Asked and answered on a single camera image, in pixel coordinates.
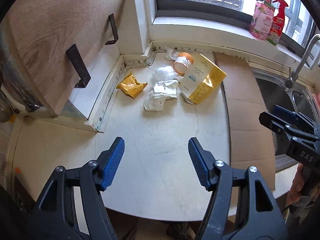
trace stainless steel sink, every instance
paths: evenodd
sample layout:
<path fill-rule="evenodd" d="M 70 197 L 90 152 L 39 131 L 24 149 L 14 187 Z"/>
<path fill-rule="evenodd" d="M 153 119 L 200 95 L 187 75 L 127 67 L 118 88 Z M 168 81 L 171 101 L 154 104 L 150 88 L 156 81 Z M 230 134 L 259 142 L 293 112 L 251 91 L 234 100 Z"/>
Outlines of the stainless steel sink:
<path fill-rule="evenodd" d="M 279 105 L 290 111 L 303 113 L 319 122 L 319 113 L 305 86 L 295 82 L 292 89 L 289 90 L 284 84 L 286 78 L 282 76 L 256 68 L 252 68 L 252 72 L 268 112 L 271 112 L 275 105 Z M 280 137 L 275 133 L 273 136 L 276 150 L 276 172 L 278 172 L 296 164 L 297 161 L 284 154 L 285 146 Z"/>

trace red spray bottle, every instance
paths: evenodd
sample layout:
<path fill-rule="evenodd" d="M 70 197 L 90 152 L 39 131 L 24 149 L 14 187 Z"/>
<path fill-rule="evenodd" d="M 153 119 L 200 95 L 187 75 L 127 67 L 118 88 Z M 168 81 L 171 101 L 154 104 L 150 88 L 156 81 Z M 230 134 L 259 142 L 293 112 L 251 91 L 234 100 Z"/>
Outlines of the red spray bottle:
<path fill-rule="evenodd" d="M 269 41 L 271 44 L 276 46 L 279 42 L 283 27 L 284 27 L 284 18 L 285 18 L 284 10 L 289 5 L 284 0 L 275 0 L 273 2 L 280 3 L 279 13 L 273 17 L 272 26 L 271 26 L 267 41 Z"/>

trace white countertop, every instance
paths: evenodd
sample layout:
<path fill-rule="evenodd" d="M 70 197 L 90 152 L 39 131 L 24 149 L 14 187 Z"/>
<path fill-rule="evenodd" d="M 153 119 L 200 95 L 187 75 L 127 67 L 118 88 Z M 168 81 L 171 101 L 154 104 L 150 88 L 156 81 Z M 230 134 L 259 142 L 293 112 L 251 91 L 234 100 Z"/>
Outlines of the white countertop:
<path fill-rule="evenodd" d="M 152 67 L 132 70 L 139 82 L 150 82 L 152 68 L 165 64 L 158 53 Z M 116 91 L 105 133 L 93 133 L 40 119 L 26 118 L 14 151 L 13 170 L 34 199 L 58 165 L 81 167 L 108 149 L 117 136 L 125 152 L 112 185 L 102 193 L 105 206 L 134 216 L 171 221 L 202 220 L 211 193 L 202 187 L 188 154 L 188 140 L 196 136 L 216 159 L 230 163 L 228 119 L 221 89 L 195 106 L 182 97 L 167 100 L 162 112 L 147 112 L 143 100 L 149 83 L 135 99 Z M 276 174 L 279 197 L 290 189 L 293 166 Z M 81 203 L 76 194 L 76 205 Z"/>
<path fill-rule="evenodd" d="M 158 53 L 154 66 L 170 62 Z M 216 159 L 230 163 L 228 114 L 221 88 L 199 105 L 182 95 L 164 103 L 162 112 L 147 112 L 143 101 L 152 89 L 150 68 L 132 70 L 148 82 L 135 99 L 119 91 L 104 134 L 97 135 L 97 153 L 115 136 L 125 152 L 112 185 L 102 193 L 106 207 L 134 216 L 169 221 L 202 220 L 211 192 L 199 183 L 188 154 L 188 140 L 197 137 Z"/>

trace blue gripper pad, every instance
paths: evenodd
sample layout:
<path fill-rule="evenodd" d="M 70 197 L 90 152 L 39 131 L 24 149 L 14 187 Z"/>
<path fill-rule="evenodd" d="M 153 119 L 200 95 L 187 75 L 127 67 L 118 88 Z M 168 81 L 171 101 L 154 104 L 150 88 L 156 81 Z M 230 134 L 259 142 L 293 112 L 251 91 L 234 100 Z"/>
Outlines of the blue gripper pad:
<path fill-rule="evenodd" d="M 212 185 L 210 182 L 210 170 L 213 169 L 215 158 L 211 152 L 202 149 L 195 137 L 189 140 L 188 151 L 200 184 L 205 187 L 206 190 L 209 190 Z"/>
<path fill-rule="evenodd" d="M 123 153 L 124 140 L 121 137 L 117 137 L 112 143 L 110 149 L 103 151 L 98 157 L 97 161 L 100 164 L 100 168 L 102 169 L 103 165 L 105 165 L 103 168 L 103 177 L 101 182 L 103 190 L 106 190 L 106 188 L 111 185 Z"/>
<path fill-rule="evenodd" d="M 272 109 L 272 114 L 287 122 L 289 125 L 298 125 L 298 119 L 295 112 L 291 112 L 281 106 L 275 105 Z"/>

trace white label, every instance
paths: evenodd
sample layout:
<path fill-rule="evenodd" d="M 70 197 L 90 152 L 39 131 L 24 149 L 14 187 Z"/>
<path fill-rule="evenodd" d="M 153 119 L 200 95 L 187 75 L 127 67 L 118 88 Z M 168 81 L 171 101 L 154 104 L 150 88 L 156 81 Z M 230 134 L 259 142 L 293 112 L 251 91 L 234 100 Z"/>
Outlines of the white label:
<path fill-rule="evenodd" d="M 260 13 L 257 17 L 255 29 L 260 32 L 260 35 L 268 35 L 272 25 L 272 17 L 264 13 Z"/>
<path fill-rule="evenodd" d="M 189 97 L 209 74 L 210 70 L 211 67 L 203 61 L 191 65 L 181 81 L 181 91 Z"/>
<path fill-rule="evenodd" d="M 191 62 L 185 57 L 177 57 L 177 59 L 175 60 L 175 62 L 181 63 L 183 64 L 185 67 L 189 67 L 191 65 Z"/>

